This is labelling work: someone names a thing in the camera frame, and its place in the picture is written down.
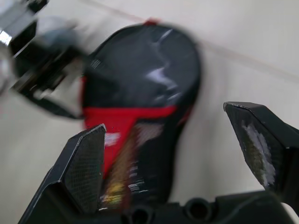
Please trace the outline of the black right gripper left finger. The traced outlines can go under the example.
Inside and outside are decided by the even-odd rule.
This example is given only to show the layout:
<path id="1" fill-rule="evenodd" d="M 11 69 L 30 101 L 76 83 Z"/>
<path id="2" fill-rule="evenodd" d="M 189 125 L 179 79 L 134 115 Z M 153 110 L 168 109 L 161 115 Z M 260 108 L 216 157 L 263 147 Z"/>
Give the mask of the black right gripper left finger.
<path id="1" fill-rule="evenodd" d="M 22 215 L 24 224 L 76 224 L 98 211 L 106 127 L 71 137 Z"/>

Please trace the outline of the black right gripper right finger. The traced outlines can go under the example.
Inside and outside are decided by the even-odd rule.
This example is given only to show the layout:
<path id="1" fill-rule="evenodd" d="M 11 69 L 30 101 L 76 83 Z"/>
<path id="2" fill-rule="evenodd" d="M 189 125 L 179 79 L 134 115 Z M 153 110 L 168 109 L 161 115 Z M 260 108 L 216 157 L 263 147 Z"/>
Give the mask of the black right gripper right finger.
<path id="1" fill-rule="evenodd" d="M 265 189 L 282 192 L 298 154 L 298 130 L 264 105 L 226 102 L 223 108 L 255 178 Z"/>

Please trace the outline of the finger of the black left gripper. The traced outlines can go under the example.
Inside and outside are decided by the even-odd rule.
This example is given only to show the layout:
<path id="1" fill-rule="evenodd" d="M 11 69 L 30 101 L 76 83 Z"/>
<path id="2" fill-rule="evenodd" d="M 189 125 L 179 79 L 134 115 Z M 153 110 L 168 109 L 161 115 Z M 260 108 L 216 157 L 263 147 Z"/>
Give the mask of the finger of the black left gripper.
<path id="1" fill-rule="evenodd" d="M 21 92 L 21 94 L 26 99 L 28 99 L 31 103 L 44 109 L 45 111 L 47 111 L 48 113 L 50 113 L 52 115 L 56 115 L 59 117 L 65 117 L 65 118 L 69 118 L 69 119 L 81 119 L 80 115 L 75 115 L 74 113 L 71 113 L 70 111 L 64 109 L 60 105 L 58 105 L 50 100 L 47 100 L 44 98 L 37 99 L 33 96 L 32 93 L 29 93 L 29 92 Z"/>
<path id="2" fill-rule="evenodd" d="M 106 66 L 86 67 L 84 77 L 85 84 L 82 90 L 84 95 L 114 95 L 122 90 L 118 74 Z"/>

